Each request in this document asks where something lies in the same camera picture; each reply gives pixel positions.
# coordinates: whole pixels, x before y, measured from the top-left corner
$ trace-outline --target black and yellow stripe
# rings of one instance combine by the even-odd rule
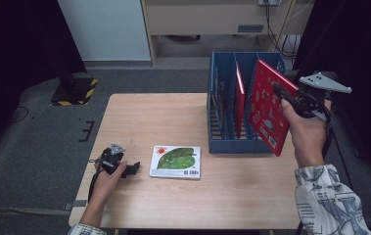
[[[82,100],[61,100],[61,101],[54,101],[51,102],[52,106],[71,106],[71,105],[85,105],[90,101],[91,96],[93,95],[94,89],[96,88],[96,84],[98,82],[98,79],[94,78],[91,80],[91,84],[89,86],[89,89],[87,93],[85,94],[85,98]]]

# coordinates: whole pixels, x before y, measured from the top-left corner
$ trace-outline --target sleeve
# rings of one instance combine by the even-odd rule
[[[359,197],[342,184],[331,165],[295,171],[296,203],[301,223],[313,234],[371,234]]]
[[[69,231],[68,235],[107,235],[105,231],[100,230],[99,228],[89,226],[82,223],[77,223]]]

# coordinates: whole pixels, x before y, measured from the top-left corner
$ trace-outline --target strap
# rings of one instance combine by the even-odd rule
[[[96,173],[93,175],[93,178],[91,179],[90,188],[88,189],[88,199],[87,202],[90,202],[91,195],[93,194],[94,184],[96,184],[97,177],[99,177],[99,174],[103,171],[103,169],[100,167],[97,168]]]

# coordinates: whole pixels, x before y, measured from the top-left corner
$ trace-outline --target book cover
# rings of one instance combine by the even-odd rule
[[[241,128],[243,125],[244,102],[246,100],[246,93],[244,91],[244,81],[241,77],[240,67],[237,63],[236,72],[236,92],[234,98],[234,122],[237,138],[241,137]]]
[[[258,60],[255,65],[249,123],[270,150],[280,156],[289,131],[289,123],[283,116],[280,97],[273,92],[274,83],[292,96],[297,96],[298,88],[295,84],[266,62]]]
[[[201,147],[154,147],[149,172],[151,177],[200,179]]]
[[[224,119],[225,119],[225,98],[224,98],[224,82],[219,81],[218,67],[214,66],[213,83],[211,88],[211,99],[215,111],[215,117],[218,123],[218,131],[221,138],[224,139]]]

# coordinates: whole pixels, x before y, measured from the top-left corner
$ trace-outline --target wall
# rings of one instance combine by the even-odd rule
[[[83,61],[151,61],[140,0],[58,0]]]

